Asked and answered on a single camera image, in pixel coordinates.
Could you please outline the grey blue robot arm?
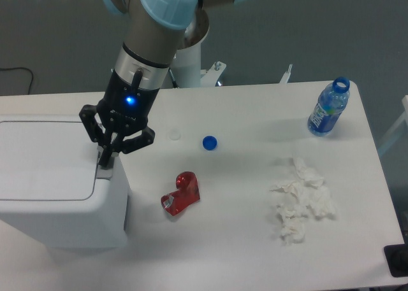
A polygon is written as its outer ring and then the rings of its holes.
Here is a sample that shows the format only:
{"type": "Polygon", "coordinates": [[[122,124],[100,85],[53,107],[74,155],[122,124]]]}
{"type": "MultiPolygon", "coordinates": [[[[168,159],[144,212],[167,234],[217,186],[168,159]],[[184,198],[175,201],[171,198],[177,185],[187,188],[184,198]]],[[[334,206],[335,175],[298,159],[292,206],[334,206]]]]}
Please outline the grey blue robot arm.
{"type": "Polygon", "coordinates": [[[112,0],[129,29],[103,98],[79,117],[99,147],[99,166],[153,144],[148,115],[197,10],[246,0],[112,0]]]}

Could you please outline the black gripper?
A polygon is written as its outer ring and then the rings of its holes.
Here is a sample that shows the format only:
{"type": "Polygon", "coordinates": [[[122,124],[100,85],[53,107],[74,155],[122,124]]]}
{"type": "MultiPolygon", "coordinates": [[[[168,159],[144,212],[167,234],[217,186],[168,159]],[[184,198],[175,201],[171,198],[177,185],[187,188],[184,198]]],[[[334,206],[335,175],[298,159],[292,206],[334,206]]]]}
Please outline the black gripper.
{"type": "Polygon", "coordinates": [[[125,82],[113,72],[105,94],[97,106],[86,104],[79,117],[91,141],[98,144],[98,164],[108,167],[111,157],[120,153],[129,154],[153,144],[156,133],[147,127],[150,109],[158,89],[142,89],[143,71],[136,70],[131,82],[125,82]],[[98,125],[96,114],[105,130],[98,125]],[[122,140],[121,135],[142,133],[131,139],[122,140]]]}

